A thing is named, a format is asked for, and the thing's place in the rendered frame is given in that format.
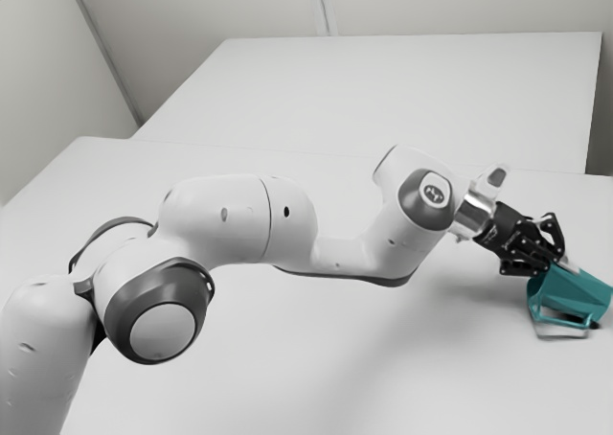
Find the teal faceted mug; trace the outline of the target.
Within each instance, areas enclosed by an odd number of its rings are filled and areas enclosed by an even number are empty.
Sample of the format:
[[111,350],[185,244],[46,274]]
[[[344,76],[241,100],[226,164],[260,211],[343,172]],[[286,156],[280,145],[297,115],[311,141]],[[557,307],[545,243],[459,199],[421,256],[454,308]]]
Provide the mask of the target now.
[[541,340],[586,339],[605,316],[613,286],[583,269],[551,263],[526,271],[527,308]]

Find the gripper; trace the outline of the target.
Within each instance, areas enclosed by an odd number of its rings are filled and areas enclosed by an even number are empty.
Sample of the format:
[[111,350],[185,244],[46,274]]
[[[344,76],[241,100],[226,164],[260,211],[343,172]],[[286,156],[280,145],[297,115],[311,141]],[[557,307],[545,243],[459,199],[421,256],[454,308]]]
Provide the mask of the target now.
[[[523,237],[524,224],[527,228]],[[547,271],[552,264],[563,269],[579,269],[568,256],[555,213],[526,217],[506,203],[496,201],[493,217],[472,240],[499,258],[499,273],[503,276],[533,277]]]

